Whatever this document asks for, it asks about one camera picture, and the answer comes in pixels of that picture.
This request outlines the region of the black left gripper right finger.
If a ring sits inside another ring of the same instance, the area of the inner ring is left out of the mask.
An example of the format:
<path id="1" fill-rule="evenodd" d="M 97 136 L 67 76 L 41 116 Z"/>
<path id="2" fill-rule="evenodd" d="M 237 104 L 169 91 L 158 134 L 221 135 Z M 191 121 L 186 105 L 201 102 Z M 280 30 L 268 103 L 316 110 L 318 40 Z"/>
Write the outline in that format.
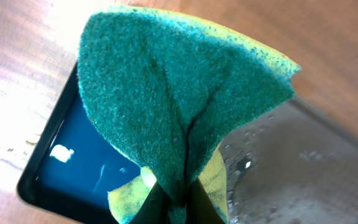
<path id="1" fill-rule="evenodd" d="M 188 187 L 186 214 L 186 224 L 224 224 L 199 179 Z"/>

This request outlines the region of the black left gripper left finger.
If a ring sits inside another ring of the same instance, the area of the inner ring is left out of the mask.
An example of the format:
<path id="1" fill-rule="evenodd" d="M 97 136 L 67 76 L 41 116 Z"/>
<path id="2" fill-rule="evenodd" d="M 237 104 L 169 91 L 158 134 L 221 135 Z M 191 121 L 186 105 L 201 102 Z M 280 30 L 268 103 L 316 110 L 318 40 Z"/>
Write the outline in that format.
<path id="1" fill-rule="evenodd" d="M 156 182 L 130 224 L 169 224 L 170 198 Z"/>

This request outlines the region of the green yellow sponge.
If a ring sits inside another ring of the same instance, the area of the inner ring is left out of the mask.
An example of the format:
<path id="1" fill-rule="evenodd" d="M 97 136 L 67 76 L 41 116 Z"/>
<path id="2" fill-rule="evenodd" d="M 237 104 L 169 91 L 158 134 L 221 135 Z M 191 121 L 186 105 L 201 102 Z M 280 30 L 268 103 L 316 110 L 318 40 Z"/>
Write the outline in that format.
<path id="1" fill-rule="evenodd" d="M 227 222 L 219 145 L 231 131 L 292 98 L 300 66 L 236 31 L 197 17 L 120 6 L 93 14 L 81 34 L 78 86 L 93 126 L 141 173 L 108 192 L 119 223 L 134 220 L 153 187 L 171 223 L 185 192 L 204 188 L 211 220 Z"/>

